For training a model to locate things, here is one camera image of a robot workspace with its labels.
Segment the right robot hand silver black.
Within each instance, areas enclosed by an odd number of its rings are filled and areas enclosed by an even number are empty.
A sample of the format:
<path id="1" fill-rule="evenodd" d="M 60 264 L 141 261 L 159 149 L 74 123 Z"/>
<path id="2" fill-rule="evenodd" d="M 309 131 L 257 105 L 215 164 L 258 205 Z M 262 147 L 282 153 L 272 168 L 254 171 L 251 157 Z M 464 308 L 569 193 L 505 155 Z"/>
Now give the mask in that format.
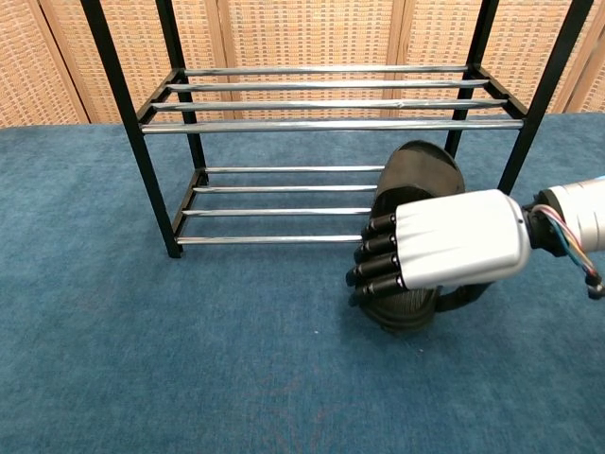
<path id="1" fill-rule="evenodd" d="M 489 284 L 528 262 L 520 205 L 497 189 L 400 204 L 370 219 L 346 274 L 354 305 L 417 289 Z"/>

